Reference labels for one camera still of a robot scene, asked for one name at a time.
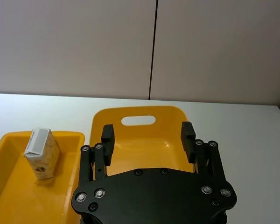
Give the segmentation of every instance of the white table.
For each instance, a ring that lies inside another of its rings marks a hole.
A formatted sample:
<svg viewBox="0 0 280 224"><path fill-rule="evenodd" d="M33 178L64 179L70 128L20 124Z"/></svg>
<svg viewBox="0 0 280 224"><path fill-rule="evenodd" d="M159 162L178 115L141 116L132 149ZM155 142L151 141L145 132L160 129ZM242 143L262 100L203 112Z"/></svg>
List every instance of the white table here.
<svg viewBox="0 0 280 224"><path fill-rule="evenodd" d="M280 223L280 110L276 106L0 94L0 138L34 127L84 133L93 116L111 107L174 105L197 138L215 140L238 202L230 224Z"/></svg>

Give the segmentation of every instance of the small carton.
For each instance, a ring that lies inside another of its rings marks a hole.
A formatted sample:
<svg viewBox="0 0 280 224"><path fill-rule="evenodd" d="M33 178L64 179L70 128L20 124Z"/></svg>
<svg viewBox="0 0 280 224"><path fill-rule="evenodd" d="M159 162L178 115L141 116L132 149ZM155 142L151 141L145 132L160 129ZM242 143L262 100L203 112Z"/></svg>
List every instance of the small carton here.
<svg viewBox="0 0 280 224"><path fill-rule="evenodd" d="M24 156L37 179L42 180L54 176L59 154L59 146L50 129L33 129Z"/></svg>

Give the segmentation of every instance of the tabletop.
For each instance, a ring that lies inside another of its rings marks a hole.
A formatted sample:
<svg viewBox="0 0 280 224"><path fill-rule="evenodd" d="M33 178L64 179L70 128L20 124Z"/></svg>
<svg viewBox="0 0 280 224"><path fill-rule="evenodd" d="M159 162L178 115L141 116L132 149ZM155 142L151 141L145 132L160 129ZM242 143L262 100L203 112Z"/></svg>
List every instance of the tabletop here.
<svg viewBox="0 0 280 224"><path fill-rule="evenodd" d="M225 176L238 196L228 223L280 223L280 110L267 105L0 94L0 138L35 127L82 132L113 107L172 105L184 111L196 136L219 143Z"/></svg>

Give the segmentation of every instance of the yellow plastic bin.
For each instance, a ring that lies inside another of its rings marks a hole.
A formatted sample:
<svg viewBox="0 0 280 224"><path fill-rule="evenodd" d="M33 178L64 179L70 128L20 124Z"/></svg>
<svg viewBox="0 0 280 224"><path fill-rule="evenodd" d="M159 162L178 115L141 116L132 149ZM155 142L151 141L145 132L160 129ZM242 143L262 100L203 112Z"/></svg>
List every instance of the yellow plastic bin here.
<svg viewBox="0 0 280 224"><path fill-rule="evenodd" d="M154 116L151 125L126 126L125 117ZM193 172L182 147L183 111L173 106L111 108L99 111L92 123L90 145L101 142L104 125L113 124L115 147L107 174L137 168L170 168Z"/></svg>
<svg viewBox="0 0 280 224"><path fill-rule="evenodd" d="M38 181L24 157L31 132L8 133L0 141L0 224L74 224L71 205L77 187L84 135L53 132L61 154L51 179Z"/></svg>

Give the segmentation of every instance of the screw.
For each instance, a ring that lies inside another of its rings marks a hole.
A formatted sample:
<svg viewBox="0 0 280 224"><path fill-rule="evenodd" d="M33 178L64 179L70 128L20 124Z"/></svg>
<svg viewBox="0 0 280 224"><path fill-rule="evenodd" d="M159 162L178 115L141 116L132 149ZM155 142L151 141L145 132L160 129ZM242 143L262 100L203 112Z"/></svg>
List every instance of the screw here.
<svg viewBox="0 0 280 224"><path fill-rule="evenodd" d="M100 149L101 147L103 147L102 144L97 144L97 145L95 146L96 149Z"/></svg>
<svg viewBox="0 0 280 224"><path fill-rule="evenodd" d="M161 174L167 175L168 174L168 170L166 168L161 169Z"/></svg>
<svg viewBox="0 0 280 224"><path fill-rule="evenodd" d="M88 207L89 211L96 211L98 209L98 204L93 202Z"/></svg>
<svg viewBox="0 0 280 224"><path fill-rule="evenodd" d="M230 190L228 190L228 189L222 188L222 189L220 190L220 192L221 192L221 195L223 195L223 196L225 196L225 197L230 197L230 196L231 196L231 192L230 192Z"/></svg>
<svg viewBox="0 0 280 224"><path fill-rule="evenodd" d="M86 152L89 149L89 146L83 146L82 151Z"/></svg>
<svg viewBox="0 0 280 224"><path fill-rule="evenodd" d="M97 189L95 192L94 192L94 196L97 197L97 198L101 198L105 195L105 191L104 189Z"/></svg>
<svg viewBox="0 0 280 224"><path fill-rule="evenodd" d="M140 169L135 170L135 175L136 176L141 176L142 175L142 170L140 170Z"/></svg>
<svg viewBox="0 0 280 224"><path fill-rule="evenodd" d="M78 194L77 197L76 197L76 201L77 202L82 202L86 199L86 194L85 193L81 193L81 194Z"/></svg>
<svg viewBox="0 0 280 224"><path fill-rule="evenodd" d="M201 141L201 140L196 140L196 145L198 145L198 146L200 146L200 145L202 145L203 144L203 141Z"/></svg>
<svg viewBox="0 0 280 224"><path fill-rule="evenodd" d="M215 146L217 146L217 143L216 143L215 141L211 141L211 142L210 142L210 146L215 147Z"/></svg>
<svg viewBox="0 0 280 224"><path fill-rule="evenodd" d="M220 205L220 203L217 200L212 200L211 204L214 205L214 206L219 206Z"/></svg>
<svg viewBox="0 0 280 224"><path fill-rule="evenodd" d="M209 195L209 194L212 193L211 188L209 186L206 186L206 185L201 187L201 191L206 195Z"/></svg>

